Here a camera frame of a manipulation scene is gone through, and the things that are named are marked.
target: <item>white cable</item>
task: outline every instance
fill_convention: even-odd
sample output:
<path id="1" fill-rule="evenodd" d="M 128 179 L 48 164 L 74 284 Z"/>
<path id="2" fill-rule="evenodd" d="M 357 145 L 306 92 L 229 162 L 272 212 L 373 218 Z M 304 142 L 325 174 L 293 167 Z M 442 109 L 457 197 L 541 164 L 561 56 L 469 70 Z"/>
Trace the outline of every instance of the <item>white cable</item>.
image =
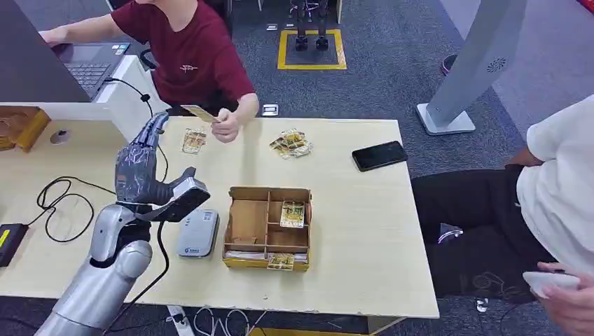
<path id="1" fill-rule="evenodd" d="M 198 325 L 196 323 L 196 318 L 198 317 L 198 314 L 202 311 L 202 310 L 206 310 L 210 313 L 210 319 L 211 319 L 211 331 L 210 333 L 205 332 L 201 329 L 198 328 Z M 216 328 L 218 325 L 221 325 L 221 329 L 223 330 L 223 334 L 225 336 L 232 336 L 231 332 L 229 331 L 229 327 L 228 327 L 228 322 L 229 322 L 229 316 L 231 316 L 231 314 L 233 313 L 239 313 L 241 315 L 243 315 L 244 319 L 245 319 L 245 336 L 249 335 L 254 328 L 258 325 L 258 322 L 260 322 L 260 320 L 264 317 L 264 315 L 266 314 L 266 310 L 260 315 L 260 317 L 258 317 L 258 319 L 256 320 L 256 322 L 254 323 L 254 325 L 252 327 L 249 326 L 249 319 L 247 318 L 247 315 L 239 310 L 239 309 L 233 309 L 231 310 L 228 314 L 227 317 L 225 318 L 225 324 L 223 324 L 223 322 L 221 321 L 220 318 L 217 318 L 216 320 L 214 319 L 214 314 L 212 313 L 212 310 L 210 310 L 210 308 L 206 308 L 206 307 L 202 307 L 200 308 L 196 314 L 194 314 L 194 321 L 193 321 L 193 325 L 194 325 L 194 329 L 196 329 L 196 331 L 198 331 L 201 335 L 204 336 L 215 336 L 216 333 Z"/>

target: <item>black phone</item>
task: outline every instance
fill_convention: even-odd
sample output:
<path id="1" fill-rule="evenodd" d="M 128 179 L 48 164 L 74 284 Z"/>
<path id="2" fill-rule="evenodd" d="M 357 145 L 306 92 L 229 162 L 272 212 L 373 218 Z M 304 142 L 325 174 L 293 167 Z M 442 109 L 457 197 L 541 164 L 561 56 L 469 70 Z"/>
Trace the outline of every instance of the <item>black phone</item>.
<path id="1" fill-rule="evenodd" d="M 408 160 L 408 155 L 398 141 L 354 150 L 352 155 L 362 172 Z"/>

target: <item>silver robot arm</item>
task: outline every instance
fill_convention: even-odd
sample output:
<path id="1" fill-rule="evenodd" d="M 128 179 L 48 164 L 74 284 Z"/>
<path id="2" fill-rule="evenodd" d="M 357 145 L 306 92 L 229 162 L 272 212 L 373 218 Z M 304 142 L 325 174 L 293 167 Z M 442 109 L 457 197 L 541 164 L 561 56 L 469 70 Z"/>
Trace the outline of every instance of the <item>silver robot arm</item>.
<path id="1" fill-rule="evenodd" d="M 97 216 L 87 258 L 36 336 L 102 335 L 151 263 L 151 221 L 179 222 L 210 197 L 192 167 L 171 183 L 156 181 L 156 147 L 167 119 L 166 112 L 156 114 L 118 153 L 118 201 Z"/>

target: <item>maroon shirt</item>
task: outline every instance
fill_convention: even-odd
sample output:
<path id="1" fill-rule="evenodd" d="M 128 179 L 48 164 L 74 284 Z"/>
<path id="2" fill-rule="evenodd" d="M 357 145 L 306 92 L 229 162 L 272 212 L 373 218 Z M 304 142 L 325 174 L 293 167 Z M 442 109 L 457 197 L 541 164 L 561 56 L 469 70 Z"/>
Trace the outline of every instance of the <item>maroon shirt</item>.
<path id="1" fill-rule="evenodd" d="M 192 20 L 178 32 L 154 5 L 131 1 L 112 12 L 111 17 L 136 41 L 151 43 L 159 63 L 153 81 L 164 102 L 205 101 L 216 90 L 222 90 L 229 100 L 253 93 L 223 19 L 207 4 L 197 1 Z"/>

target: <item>white shirt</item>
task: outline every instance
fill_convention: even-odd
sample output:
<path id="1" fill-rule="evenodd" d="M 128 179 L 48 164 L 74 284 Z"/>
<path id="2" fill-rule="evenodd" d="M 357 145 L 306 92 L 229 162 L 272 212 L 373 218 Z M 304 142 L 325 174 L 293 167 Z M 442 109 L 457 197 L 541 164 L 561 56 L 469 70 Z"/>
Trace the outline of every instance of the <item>white shirt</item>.
<path id="1" fill-rule="evenodd" d="M 594 95 L 531 126 L 518 200 L 532 234 L 560 263 L 594 274 Z"/>

